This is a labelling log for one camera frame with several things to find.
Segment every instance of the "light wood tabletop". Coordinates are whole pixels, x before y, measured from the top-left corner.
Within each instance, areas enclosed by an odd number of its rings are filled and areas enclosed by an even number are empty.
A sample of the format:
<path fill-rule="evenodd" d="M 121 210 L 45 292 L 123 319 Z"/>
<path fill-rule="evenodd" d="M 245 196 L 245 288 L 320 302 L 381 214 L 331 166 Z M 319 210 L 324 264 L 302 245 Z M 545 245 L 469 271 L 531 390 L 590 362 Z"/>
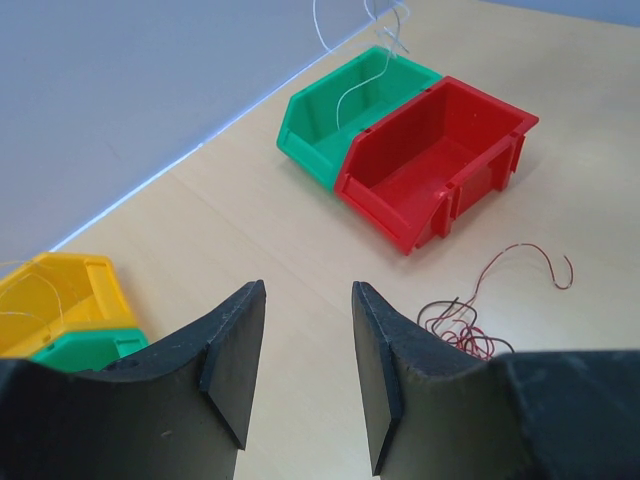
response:
<path fill-rule="evenodd" d="M 405 257 L 276 148 L 289 97 L 349 60 L 331 55 L 65 246 L 108 255 L 151 340 L 262 278 L 267 317 L 238 480 L 370 478 L 351 284 L 415 319 L 465 298 L 517 350 L 640 346 L 640 30 L 477 0 L 409 2 L 409 58 L 540 117 L 509 188 Z M 386 17 L 386 24 L 391 24 Z M 375 41 L 372 30 L 352 43 Z"/>

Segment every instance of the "green plastic bin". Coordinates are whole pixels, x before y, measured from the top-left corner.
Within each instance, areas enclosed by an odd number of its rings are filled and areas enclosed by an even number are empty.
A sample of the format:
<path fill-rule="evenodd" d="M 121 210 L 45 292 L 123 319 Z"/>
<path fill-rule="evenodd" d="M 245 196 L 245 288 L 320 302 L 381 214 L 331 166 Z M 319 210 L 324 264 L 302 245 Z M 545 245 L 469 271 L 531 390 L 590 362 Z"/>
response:
<path fill-rule="evenodd" d="M 442 78 L 406 58 L 392 57 L 384 75 L 344 97 L 338 130 L 336 107 L 340 97 L 351 87 L 380 74 L 387 56 L 387 50 L 372 47 L 289 101 L 278 148 L 329 190 L 333 190 L 356 135 Z"/>
<path fill-rule="evenodd" d="M 149 345 L 137 328 L 67 333 L 31 357 L 63 372 L 102 370 Z"/>

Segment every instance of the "red storage bin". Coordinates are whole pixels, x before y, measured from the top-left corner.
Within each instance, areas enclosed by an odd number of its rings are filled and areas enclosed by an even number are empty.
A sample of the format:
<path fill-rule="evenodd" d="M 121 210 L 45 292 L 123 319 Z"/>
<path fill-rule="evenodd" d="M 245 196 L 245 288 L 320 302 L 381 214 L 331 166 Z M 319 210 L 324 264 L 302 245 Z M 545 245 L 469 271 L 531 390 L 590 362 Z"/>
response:
<path fill-rule="evenodd" d="M 507 186 L 536 123 L 445 77 L 354 139 L 336 194 L 408 255 Z"/>

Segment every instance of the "thin white string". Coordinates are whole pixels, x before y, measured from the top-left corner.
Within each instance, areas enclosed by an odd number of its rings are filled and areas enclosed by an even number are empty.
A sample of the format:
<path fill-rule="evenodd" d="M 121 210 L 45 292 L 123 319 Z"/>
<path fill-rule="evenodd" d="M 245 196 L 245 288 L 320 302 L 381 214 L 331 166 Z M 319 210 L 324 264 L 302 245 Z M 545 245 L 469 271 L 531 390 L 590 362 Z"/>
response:
<path fill-rule="evenodd" d="M 400 28 L 409 19 L 409 17 L 411 16 L 411 10 L 409 9 L 409 7 L 407 7 L 404 4 L 404 2 L 401 2 L 399 0 L 393 0 L 393 3 L 394 3 L 394 6 L 391 9 L 393 10 L 393 13 L 396 16 L 396 22 L 397 22 L 395 33 L 392 30 L 390 30 L 388 27 L 386 27 L 386 26 L 383 26 L 382 29 L 376 29 L 375 30 L 375 33 L 378 36 L 378 39 L 384 45 L 384 47 L 386 48 L 386 50 L 388 52 L 384 69 L 382 70 L 382 72 L 378 73 L 377 75 L 374 75 L 373 77 L 371 77 L 371 78 L 359 83 L 358 85 L 355 85 L 355 86 L 349 88 L 346 92 L 344 92 L 344 94 L 342 94 L 342 96 L 340 97 L 340 99 L 338 100 L 338 103 L 336 105 L 336 127 L 337 127 L 338 130 L 340 130 L 340 106 L 342 105 L 342 102 L 345 99 L 345 97 L 349 93 L 353 92 L 354 90 L 357 90 L 358 88 L 361 88 L 361 87 L 367 85 L 368 83 L 377 80 L 378 78 L 382 77 L 385 73 L 387 73 L 387 70 L 389 68 L 390 58 L 391 57 L 395 58 L 397 56 L 397 53 L 395 52 L 395 48 L 396 47 L 400 47 L 405 52 L 409 53 L 409 50 L 400 41 Z M 369 18 L 371 18 L 371 20 L 373 20 L 374 22 L 377 22 L 378 21 L 378 13 L 376 11 L 375 2 L 374 2 L 374 5 L 373 5 L 373 12 L 371 12 L 371 10 L 369 9 L 369 5 L 368 5 L 367 0 L 363 0 L 363 5 L 364 5 L 364 9 L 367 12 L 367 15 L 369 16 Z M 405 10 L 406 15 L 403 18 L 400 18 L 400 15 L 398 14 L 398 11 L 396 10 L 395 6 L 400 6 Z M 317 0 L 313 0 L 312 1 L 312 7 L 313 7 L 313 23 L 314 23 L 315 28 L 316 28 L 316 34 L 318 35 L 318 39 L 320 40 L 320 43 L 322 43 L 322 46 L 327 51 L 327 53 L 329 53 L 331 55 L 335 55 L 336 54 L 336 49 L 335 48 L 330 48 L 327 45 L 326 41 L 324 40 L 324 37 L 322 36 L 322 32 L 320 31 L 320 26 L 318 24 L 318 15 L 317 15 Z M 383 38 L 384 36 L 389 37 L 392 40 L 391 45 L 389 45 L 387 43 L 386 38 Z"/>
<path fill-rule="evenodd" d="M 14 261 L 10 261 L 10 262 L 2 262 L 0 263 L 0 267 L 5 267 L 5 266 L 10 266 L 10 265 L 30 265 L 33 264 L 39 268 L 44 268 L 44 269 L 48 269 L 51 270 L 53 273 L 59 273 L 56 271 L 56 269 L 54 267 L 51 267 L 49 265 L 45 265 L 43 263 L 40 263 L 38 261 L 35 260 L 26 260 L 26 261 L 22 261 L 22 260 L 14 260 Z M 2 291 L 0 293 L 0 301 L 2 301 L 2 299 L 4 298 L 4 296 L 9 293 L 14 287 L 16 287 L 19 283 L 23 282 L 24 280 L 26 280 L 29 277 L 35 277 L 37 279 L 39 279 L 40 281 L 46 283 L 49 288 L 51 288 L 51 290 L 53 291 L 54 295 L 56 296 L 56 301 L 58 304 L 58 313 L 59 313 L 59 318 L 60 318 L 60 322 L 64 325 L 64 310 L 62 308 L 62 299 L 60 297 L 60 292 L 58 292 L 58 289 L 49 281 L 47 280 L 45 277 L 43 277 L 42 275 L 39 275 L 37 273 L 29 273 L 27 275 L 25 275 L 24 277 L 21 277 L 19 280 L 17 280 L 15 283 L 13 283 L 12 285 L 10 285 L 9 287 L 5 288 L 4 291 Z M 74 286 L 71 284 L 71 282 L 69 281 L 69 279 L 67 279 L 64 275 L 59 275 L 59 278 L 61 280 L 63 280 L 68 286 L 69 289 L 71 290 L 71 293 L 73 294 L 73 296 L 76 299 L 76 303 L 80 302 L 80 296 L 78 295 L 78 292 L 76 291 L 76 289 L 74 288 Z M 49 335 L 52 335 L 52 331 L 51 331 L 51 326 L 49 325 L 48 322 L 46 322 L 45 320 L 43 320 L 42 318 L 38 317 L 37 315 L 28 313 L 28 312 L 6 312 L 6 311 L 0 311 L 0 315 L 19 315 L 19 316 L 26 316 L 26 317 L 30 317 L 30 318 L 35 318 L 37 320 L 39 320 L 44 326 L 47 327 L 47 330 L 49 331 Z M 90 321 L 89 319 L 89 315 L 87 312 L 85 312 L 85 316 L 86 316 L 86 320 Z"/>
<path fill-rule="evenodd" d="M 397 38 L 400 36 L 401 23 L 400 23 L 400 15 L 398 15 L 398 11 L 395 9 L 395 7 L 393 7 L 392 10 L 393 10 L 393 13 L 395 14 L 396 20 L 398 22 L 397 23 L 396 34 L 393 37 L 394 39 L 396 39 L 396 40 L 394 40 L 394 45 L 396 45 L 397 44 Z M 387 73 L 387 70 L 389 69 L 389 61 L 391 60 L 392 56 L 395 57 L 396 53 L 394 51 L 394 45 L 388 46 L 388 45 L 386 45 L 386 42 L 384 42 L 384 43 L 385 43 L 385 46 L 387 47 L 387 59 L 385 61 L 384 68 L 382 69 L 382 71 L 380 73 L 378 73 L 377 75 L 374 75 L 373 77 L 371 77 L 371 78 L 369 78 L 369 79 L 367 79 L 367 80 L 365 80 L 363 82 L 360 82 L 357 85 L 354 85 L 353 87 L 348 89 L 346 92 L 344 92 L 342 94 L 342 96 L 340 97 L 340 99 L 338 100 L 338 105 L 336 106 L 336 126 L 338 127 L 338 131 L 340 130 L 340 106 L 342 105 L 342 101 L 345 99 L 345 97 L 348 94 L 350 94 L 351 92 L 353 92 L 354 90 L 357 90 L 358 88 L 364 87 L 365 85 L 377 80 L 378 78 L 382 77 L 385 73 Z"/>
<path fill-rule="evenodd" d="M 42 275 L 38 275 L 37 273 L 29 273 L 27 275 L 25 275 L 24 277 L 20 278 L 18 281 L 16 281 L 13 285 L 7 287 L 2 293 L 0 293 L 0 302 L 2 301 L 2 299 L 4 298 L 4 296 L 9 293 L 12 289 L 14 289 L 17 285 L 19 285 L 20 283 L 22 283 L 23 281 L 25 281 L 27 278 L 29 277 L 35 277 L 41 281 L 43 281 L 44 283 L 46 283 L 49 288 L 51 288 L 51 290 L 53 291 L 54 295 L 56 296 L 56 300 L 58 302 L 58 312 L 60 315 L 60 322 L 62 322 L 64 324 L 64 312 L 62 310 L 62 300 L 60 299 L 60 294 L 58 293 L 58 290 L 56 289 L 56 287 L 53 286 L 53 284 L 47 280 L 46 278 L 44 278 Z M 9 314 L 9 315 L 15 315 L 18 312 L 1 312 L 0 311 L 0 315 L 3 314 Z M 33 314 L 29 314 L 26 312 L 23 312 L 25 316 L 29 316 L 29 317 L 33 317 L 33 318 L 39 318 Z M 51 327 L 47 322 L 44 322 L 45 325 L 47 326 L 48 330 L 49 330 L 49 334 L 51 334 Z"/>

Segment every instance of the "plastic storage bin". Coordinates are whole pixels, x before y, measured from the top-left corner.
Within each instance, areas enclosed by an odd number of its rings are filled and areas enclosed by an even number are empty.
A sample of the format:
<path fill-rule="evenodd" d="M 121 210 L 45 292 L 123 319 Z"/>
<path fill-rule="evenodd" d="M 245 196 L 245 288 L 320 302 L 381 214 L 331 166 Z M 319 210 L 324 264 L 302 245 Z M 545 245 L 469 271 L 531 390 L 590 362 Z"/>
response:
<path fill-rule="evenodd" d="M 387 58 L 387 50 L 373 47 L 291 97 L 278 148 L 328 189 L 333 189 L 356 135 L 442 78 L 406 58 L 389 58 L 384 75 L 344 97 L 338 130 L 340 97 L 381 73 Z"/>
<path fill-rule="evenodd" d="M 137 327 L 106 257 L 44 253 L 0 281 L 0 357 L 31 356 L 69 332 Z"/>
<path fill-rule="evenodd" d="M 354 140 L 336 193 L 409 254 L 507 186 L 537 122 L 446 77 Z"/>
<path fill-rule="evenodd" d="M 31 360 L 64 372 L 102 370 L 149 345 L 137 328 L 74 332 L 61 336 Z"/>

